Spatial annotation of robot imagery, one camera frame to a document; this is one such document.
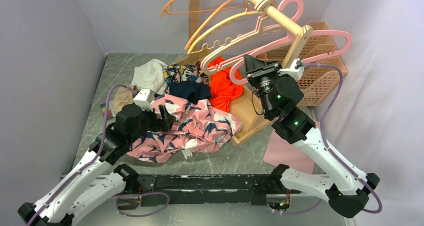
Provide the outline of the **pink patterned shorts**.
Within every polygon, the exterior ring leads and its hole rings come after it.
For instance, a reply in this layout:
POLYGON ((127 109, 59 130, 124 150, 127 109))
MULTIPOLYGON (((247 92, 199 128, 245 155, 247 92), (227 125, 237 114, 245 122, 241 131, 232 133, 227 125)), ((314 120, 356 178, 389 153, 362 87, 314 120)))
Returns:
POLYGON ((164 105, 176 117, 169 132, 147 132, 137 139, 127 153, 135 159, 151 163, 164 163, 178 151, 213 153, 218 151, 236 133, 243 123, 234 115, 215 108, 209 100, 197 104, 186 99, 163 94, 152 107, 164 105))

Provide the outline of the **navy blue shorts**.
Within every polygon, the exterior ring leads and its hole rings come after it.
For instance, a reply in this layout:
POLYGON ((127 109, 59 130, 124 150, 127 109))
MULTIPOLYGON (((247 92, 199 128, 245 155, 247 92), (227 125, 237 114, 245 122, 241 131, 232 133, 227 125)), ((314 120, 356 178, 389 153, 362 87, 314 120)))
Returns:
POLYGON ((209 100, 212 97, 209 85, 195 81, 171 82, 168 93, 186 99, 193 104, 197 104, 199 100, 209 100))

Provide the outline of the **wooden clothes rack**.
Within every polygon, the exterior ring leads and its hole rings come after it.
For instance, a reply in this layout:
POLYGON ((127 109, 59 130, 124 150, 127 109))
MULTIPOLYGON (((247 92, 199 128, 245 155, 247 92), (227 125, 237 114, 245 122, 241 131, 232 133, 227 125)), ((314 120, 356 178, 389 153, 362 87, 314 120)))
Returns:
POLYGON ((215 24, 207 31, 201 28, 191 36, 185 49, 188 54, 202 54, 201 69, 210 76, 229 69, 229 77, 234 84, 242 85, 242 95, 231 101, 230 113, 243 124, 239 132, 232 137, 238 145, 264 127, 270 125, 284 114, 276 102, 276 94, 283 83, 295 86, 304 73, 299 59, 313 30, 309 25, 297 24, 304 10, 302 0, 246 0, 252 4, 252 10, 246 10, 241 16, 258 15, 254 30, 228 37, 224 42, 215 41, 212 45, 200 42, 209 34, 228 22, 238 18, 230 16, 215 24), (215 64, 213 60, 245 41, 263 37, 269 33, 286 30, 287 36, 246 53, 215 64))

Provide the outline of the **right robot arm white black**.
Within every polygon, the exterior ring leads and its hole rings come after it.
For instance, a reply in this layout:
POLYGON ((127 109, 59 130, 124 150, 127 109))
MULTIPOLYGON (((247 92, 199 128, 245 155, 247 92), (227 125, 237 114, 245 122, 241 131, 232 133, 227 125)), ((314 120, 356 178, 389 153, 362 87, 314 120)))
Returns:
POLYGON ((305 192, 346 218, 366 211, 380 178, 349 162, 326 139, 324 124, 316 124, 298 107, 304 97, 298 81, 309 64, 296 59, 285 69, 278 61, 250 55, 244 55, 243 61, 247 81, 257 89, 264 118, 272 122, 280 138, 303 151, 325 172, 325 176, 312 175, 281 164, 271 174, 271 189, 276 193, 285 189, 305 192))

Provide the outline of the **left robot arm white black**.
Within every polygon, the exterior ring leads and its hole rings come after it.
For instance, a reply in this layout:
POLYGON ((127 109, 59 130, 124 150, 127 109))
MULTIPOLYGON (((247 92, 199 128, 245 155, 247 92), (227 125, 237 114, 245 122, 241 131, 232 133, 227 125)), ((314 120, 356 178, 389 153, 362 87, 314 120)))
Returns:
POLYGON ((77 225, 89 212, 120 193, 131 194, 139 188, 138 174, 121 164, 105 179, 91 183, 119 158, 130 151, 133 143, 150 132, 170 131, 175 116, 164 105, 145 109, 129 104, 117 113, 115 123, 90 145, 79 163, 48 194, 35 203, 24 203, 18 214, 26 225, 77 225))

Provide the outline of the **orange shorts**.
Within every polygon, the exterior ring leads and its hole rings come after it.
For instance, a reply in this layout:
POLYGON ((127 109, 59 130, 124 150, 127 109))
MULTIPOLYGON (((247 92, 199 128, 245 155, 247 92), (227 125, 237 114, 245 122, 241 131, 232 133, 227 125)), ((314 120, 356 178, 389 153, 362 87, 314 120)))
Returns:
POLYGON ((235 84, 230 77, 231 67, 211 75, 209 83, 211 105, 225 112, 230 112, 231 101, 239 98, 244 91, 243 85, 235 84))

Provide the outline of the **beige shorts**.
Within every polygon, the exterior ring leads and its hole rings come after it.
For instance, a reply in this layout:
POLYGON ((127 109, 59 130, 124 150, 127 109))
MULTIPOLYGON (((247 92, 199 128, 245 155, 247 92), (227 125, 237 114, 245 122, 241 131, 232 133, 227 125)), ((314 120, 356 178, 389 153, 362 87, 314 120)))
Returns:
POLYGON ((116 89, 111 101, 113 112, 118 113, 125 105, 132 104, 135 96, 136 95, 132 91, 124 87, 116 89))

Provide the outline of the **yellow hanger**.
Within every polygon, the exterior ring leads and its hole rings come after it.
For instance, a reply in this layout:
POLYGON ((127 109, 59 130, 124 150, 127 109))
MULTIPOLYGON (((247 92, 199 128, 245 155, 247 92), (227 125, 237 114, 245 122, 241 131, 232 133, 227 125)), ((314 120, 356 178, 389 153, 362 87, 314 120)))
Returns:
POLYGON ((203 32, 200 36, 198 36, 187 48, 187 53, 188 54, 192 54, 194 53, 194 48, 197 46, 197 44, 205 39, 208 35, 213 34, 216 30, 220 30, 223 26, 228 25, 230 23, 232 23, 233 21, 237 20, 238 18, 241 17, 245 17, 245 16, 250 16, 250 15, 262 15, 263 13, 258 12, 258 11, 247 11, 247 12, 241 12, 235 15, 232 15, 220 22, 218 22, 217 24, 213 25, 211 28, 209 28, 208 30, 206 30, 205 32, 203 32))

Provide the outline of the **front orange hanger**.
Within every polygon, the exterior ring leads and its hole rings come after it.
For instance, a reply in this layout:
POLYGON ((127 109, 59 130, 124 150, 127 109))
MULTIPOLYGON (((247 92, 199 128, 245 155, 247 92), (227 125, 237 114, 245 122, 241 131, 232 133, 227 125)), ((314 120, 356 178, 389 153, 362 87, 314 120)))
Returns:
POLYGON ((232 3, 235 0, 227 0, 224 3, 222 3, 219 7, 214 9, 212 13, 206 18, 205 21, 202 22, 202 24, 195 30, 194 34, 190 36, 186 46, 185 50, 188 51, 190 46, 194 43, 195 39, 197 39, 200 36, 200 33, 204 30, 204 28, 208 25, 208 23, 222 10, 229 10, 234 9, 236 7, 227 7, 228 4, 232 3))

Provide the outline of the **orange hanger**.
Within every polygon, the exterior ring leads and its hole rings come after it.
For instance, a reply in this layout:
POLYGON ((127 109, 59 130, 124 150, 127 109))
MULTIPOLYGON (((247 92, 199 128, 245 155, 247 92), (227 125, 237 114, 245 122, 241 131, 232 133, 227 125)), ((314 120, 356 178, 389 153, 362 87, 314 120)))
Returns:
MULTIPOLYGON (((186 11, 186 12, 174 12, 173 11, 173 3, 175 2, 176 0, 169 0, 165 5, 164 5, 164 7, 162 8, 162 10, 161 10, 161 13, 160 13, 160 18, 162 18, 163 17, 163 15, 181 15, 181 14, 192 14, 192 13, 202 13, 202 12, 208 12, 208 11, 211 11, 211 10, 199 10, 198 9, 198 7, 199 7, 199 4, 196 4, 196 6, 195 6, 195 9, 192 11, 191 9, 189 9, 188 11, 186 11)), ((189 4, 191 4, 192 3, 192 1, 195 1, 195 2, 200 2, 200 0, 189 0, 189 4)))
POLYGON ((227 0, 224 3, 222 3, 219 7, 214 9, 212 13, 206 18, 205 21, 202 22, 202 24, 195 30, 194 34, 190 36, 186 46, 185 50, 188 51, 190 46, 194 43, 195 39, 197 39, 200 36, 200 33, 204 30, 204 28, 208 25, 208 23, 222 10, 229 10, 234 9, 236 7, 227 7, 228 4, 232 3, 235 0, 227 0))

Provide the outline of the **rear orange hanger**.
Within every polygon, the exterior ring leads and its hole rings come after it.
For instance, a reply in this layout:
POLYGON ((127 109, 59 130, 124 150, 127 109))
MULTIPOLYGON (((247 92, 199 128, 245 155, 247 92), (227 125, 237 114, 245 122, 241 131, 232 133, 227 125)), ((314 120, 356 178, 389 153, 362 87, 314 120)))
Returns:
MULTIPOLYGON (((160 13, 160 18, 162 18, 163 17, 163 15, 181 15, 181 14, 192 14, 192 13, 202 13, 202 12, 208 12, 208 11, 211 11, 211 10, 199 10, 198 9, 198 7, 199 7, 199 4, 196 4, 196 6, 195 6, 195 9, 192 11, 191 9, 189 9, 188 11, 186 11, 186 12, 174 12, 173 11, 173 3, 175 2, 176 0, 169 0, 165 5, 164 5, 164 7, 162 8, 162 10, 161 10, 161 13, 160 13)), ((191 4, 192 3, 192 1, 195 1, 195 2, 200 2, 200 0, 189 0, 189 4, 191 4)))

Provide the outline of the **yellow black patterned garment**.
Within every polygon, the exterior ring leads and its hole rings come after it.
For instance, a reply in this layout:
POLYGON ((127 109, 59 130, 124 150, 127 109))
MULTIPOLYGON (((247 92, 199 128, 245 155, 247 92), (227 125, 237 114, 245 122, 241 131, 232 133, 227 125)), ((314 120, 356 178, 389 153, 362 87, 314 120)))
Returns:
POLYGON ((197 64, 169 65, 163 69, 163 76, 167 84, 182 81, 193 81, 208 85, 209 77, 197 64))

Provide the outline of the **peach plastic file organizer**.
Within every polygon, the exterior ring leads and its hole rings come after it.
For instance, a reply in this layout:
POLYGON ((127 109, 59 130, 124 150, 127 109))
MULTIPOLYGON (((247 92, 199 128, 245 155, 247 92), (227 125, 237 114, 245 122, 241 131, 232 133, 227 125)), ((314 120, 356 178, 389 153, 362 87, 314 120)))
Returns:
MULTIPOLYGON (((308 25, 311 26, 313 30, 330 30, 324 21, 312 21, 309 22, 308 25)), ((315 44, 317 39, 308 39, 299 55, 302 60, 321 54, 323 51, 335 51, 342 49, 346 44, 346 39, 341 36, 319 37, 319 39, 320 42, 318 44, 315 44)), ((286 57, 289 48, 290 45, 284 46, 282 48, 261 53, 256 57, 267 61, 278 60, 282 62, 286 57)), ((334 65, 341 70, 343 76, 345 76, 347 73, 347 69, 342 61, 341 55, 317 60, 310 63, 334 65)), ((304 98, 301 100, 299 105, 318 106, 330 93, 330 91, 339 83, 339 81, 340 76, 336 69, 327 67, 306 67, 303 76, 298 81, 298 85, 301 91, 304 93, 304 98)))

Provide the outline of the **pink clipboard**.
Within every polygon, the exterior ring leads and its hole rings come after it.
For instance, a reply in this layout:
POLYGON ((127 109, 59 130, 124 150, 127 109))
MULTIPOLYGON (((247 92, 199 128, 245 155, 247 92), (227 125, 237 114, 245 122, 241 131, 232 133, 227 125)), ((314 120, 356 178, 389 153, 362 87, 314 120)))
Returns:
POLYGON ((287 143, 275 131, 270 135, 263 161, 274 167, 279 164, 288 165, 290 168, 308 174, 313 173, 315 164, 306 153, 287 143))

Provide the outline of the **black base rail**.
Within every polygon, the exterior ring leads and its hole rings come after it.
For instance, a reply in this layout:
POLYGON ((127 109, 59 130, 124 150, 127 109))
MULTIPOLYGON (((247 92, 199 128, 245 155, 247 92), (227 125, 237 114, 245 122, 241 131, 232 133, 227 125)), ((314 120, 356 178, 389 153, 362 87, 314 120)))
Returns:
POLYGON ((285 198, 288 189, 268 174, 172 175, 140 174, 119 196, 152 193, 141 206, 203 203, 267 205, 272 197, 285 198))

